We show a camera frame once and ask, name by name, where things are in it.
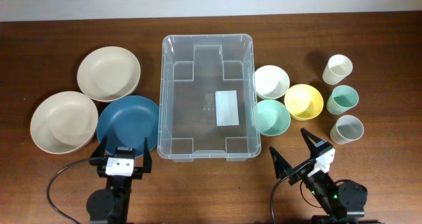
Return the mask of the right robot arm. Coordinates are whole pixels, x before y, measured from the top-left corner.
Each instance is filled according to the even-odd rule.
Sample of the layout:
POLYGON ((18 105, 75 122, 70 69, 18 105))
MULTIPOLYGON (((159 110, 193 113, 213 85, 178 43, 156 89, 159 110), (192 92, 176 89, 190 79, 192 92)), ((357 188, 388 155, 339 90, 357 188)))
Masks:
POLYGON ((273 222, 277 222, 274 212, 275 192, 284 181, 288 181, 292 186, 296 183, 305 185, 319 207, 326 212, 325 215, 312 216, 312 223, 358 223, 358 219, 365 215, 367 188, 349 179, 333 181, 328 173, 335 155, 333 145, 304 128, 301 134, 310 151, 310 158, 296 167, 292 167, 274 147, 269 147, 276 178, 279 180, 270 196, 273 222))

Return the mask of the white bowl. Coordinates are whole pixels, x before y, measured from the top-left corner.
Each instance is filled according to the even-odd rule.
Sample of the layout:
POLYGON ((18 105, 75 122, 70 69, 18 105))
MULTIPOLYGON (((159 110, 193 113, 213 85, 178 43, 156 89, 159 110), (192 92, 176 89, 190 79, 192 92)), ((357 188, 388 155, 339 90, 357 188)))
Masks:
POLYGON ((261 99, 278 99, 290 87, 286 71, 275 65, 265 65, 255 71, 255 90, 261 99))

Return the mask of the clear plastic storage container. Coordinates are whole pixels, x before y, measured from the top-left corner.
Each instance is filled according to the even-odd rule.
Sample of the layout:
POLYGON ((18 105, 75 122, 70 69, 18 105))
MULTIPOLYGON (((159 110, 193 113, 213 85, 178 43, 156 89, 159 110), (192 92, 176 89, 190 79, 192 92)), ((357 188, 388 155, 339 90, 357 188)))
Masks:
POLYGON ((157 151, 176 162, 245 161, 261 152, 253 39, 168 35, 162 42, 157 151), (216 91, 237 91, 238 126, 217 126, 216 91))

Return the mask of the yellow bowl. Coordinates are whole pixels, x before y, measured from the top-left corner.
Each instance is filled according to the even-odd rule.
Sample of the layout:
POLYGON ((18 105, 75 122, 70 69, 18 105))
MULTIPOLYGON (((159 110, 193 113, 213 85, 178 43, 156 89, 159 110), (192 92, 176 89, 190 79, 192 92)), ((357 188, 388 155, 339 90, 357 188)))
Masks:
POLYGON ((284 104, 291 117, 298 121, 314 119, 324 108, 322 94, 308 84, 290 87, 284 95, 284 104))

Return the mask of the mint green bowl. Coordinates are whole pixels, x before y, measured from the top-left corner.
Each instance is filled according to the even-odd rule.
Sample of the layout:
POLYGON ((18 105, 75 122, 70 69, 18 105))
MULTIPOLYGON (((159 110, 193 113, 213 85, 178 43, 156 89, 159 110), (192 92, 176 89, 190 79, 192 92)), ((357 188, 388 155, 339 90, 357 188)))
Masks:
POLYGON ((279 136, 290 126, 291 117, 285 105, 277 100, 258 102, 258 129, 264 136, 279 136))

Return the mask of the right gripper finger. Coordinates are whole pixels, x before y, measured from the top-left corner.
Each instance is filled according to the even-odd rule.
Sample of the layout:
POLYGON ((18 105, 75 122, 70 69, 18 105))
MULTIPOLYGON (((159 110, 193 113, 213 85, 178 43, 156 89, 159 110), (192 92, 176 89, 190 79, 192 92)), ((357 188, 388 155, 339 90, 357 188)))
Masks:
POLYGON ((274 164, 274 171, 277 179, 284 179, 290 176, 291 165, 281 156, 281 154, 272 146, 269 147, 270 155, 274 164))
POLYGON ((314 134, 311 134, 305 128, 301 128, 301 134, 308 149, 310 150, 311 157, 319 157, 324 150, 324 148, 320 148, 324 144, 323 140, 314 134))

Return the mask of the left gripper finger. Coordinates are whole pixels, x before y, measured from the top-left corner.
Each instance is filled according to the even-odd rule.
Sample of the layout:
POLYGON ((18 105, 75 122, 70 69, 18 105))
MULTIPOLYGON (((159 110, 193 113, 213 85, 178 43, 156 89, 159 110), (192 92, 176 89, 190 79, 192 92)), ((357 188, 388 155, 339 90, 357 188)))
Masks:
POLYGON ((150 155, 150 150, 148 148, 148 139, 147 137, 144 138, 144 154, 143 154, 143 162, 142 162, 142 172, 143 173, 151 173, 152 171, 152 158, 150 155))
POLYGON ((107 136, 105 135, 102 138, 102 141, 100 142, 98 147, 93 151, 93 153, 91 154, 90 157, 91 158, 102 158, 102 157, 104 157, 106 146, 107 146, 107 136))

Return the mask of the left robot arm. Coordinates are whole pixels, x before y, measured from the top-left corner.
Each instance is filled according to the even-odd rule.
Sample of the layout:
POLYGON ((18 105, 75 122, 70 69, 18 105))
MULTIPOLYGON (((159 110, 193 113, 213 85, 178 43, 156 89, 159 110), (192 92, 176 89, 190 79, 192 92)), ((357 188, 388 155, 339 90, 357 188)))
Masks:
POLYGON ((152 158, 148 141, 144 141, 144 158, 141 167, 135 166, 136 150, 117 147, 113 155, 106 155, 107 138, 90 156, 89 164, 96 167, 99 177, 106 179, 106 186, 93 192, 86 202, 91 223, 126 223, 132 181, 141 180, 152 171, 152 158))

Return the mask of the dark blue plate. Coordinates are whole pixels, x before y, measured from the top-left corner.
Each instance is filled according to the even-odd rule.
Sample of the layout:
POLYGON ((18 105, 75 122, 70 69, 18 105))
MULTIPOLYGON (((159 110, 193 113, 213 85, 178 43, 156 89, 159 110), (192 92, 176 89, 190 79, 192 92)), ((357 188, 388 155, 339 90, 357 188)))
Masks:
POLYGON ((158 144, 159 107, 142 96, 126 96, 110 103, 98 119, 96 134, 107 139, 106 152, 118 147, 133 148, 135 156, 144 154, 144 146, 153 150, 158 144))

